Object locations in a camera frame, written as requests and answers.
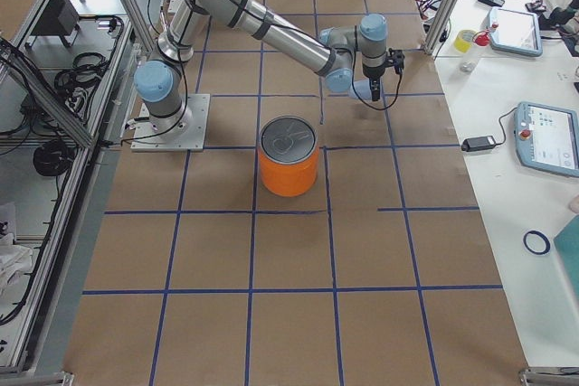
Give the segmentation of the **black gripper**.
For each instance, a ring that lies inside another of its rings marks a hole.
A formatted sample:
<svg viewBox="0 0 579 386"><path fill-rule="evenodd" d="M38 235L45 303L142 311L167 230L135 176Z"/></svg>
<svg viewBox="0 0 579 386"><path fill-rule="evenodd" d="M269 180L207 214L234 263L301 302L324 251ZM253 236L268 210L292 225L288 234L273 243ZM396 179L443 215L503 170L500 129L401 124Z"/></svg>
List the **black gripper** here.
<svg viewBox="0 0 579 386"><path fill-rule="evenodd" d="M368 78L370 97L372 101L379 101L382 95L381 79L384 76L384 59L363 58L363 73Z"/></svg>

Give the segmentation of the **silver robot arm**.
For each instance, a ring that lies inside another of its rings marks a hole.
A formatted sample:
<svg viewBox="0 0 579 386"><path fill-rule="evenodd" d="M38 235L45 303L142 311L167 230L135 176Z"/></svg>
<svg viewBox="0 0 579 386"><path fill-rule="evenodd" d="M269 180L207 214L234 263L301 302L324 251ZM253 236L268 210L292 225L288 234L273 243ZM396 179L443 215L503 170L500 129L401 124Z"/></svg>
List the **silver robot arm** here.
<svg viewBox="0 0 579 386"><path fill-rule="evenodd" d="M185 64L193 43L208 19L241 29L323 78L333 92L352 88L355 58L369 80L372 99L381 96L381 79L395 65L387 48L387 21L380 14L364 16L360 24L326 30L312 37L257 0L184 0L169 27L157 38L151 57L134 74L134 86L148 113L145 132L129 142L135 151L200 151L208 115L206 94L181 93Z"/></svg>

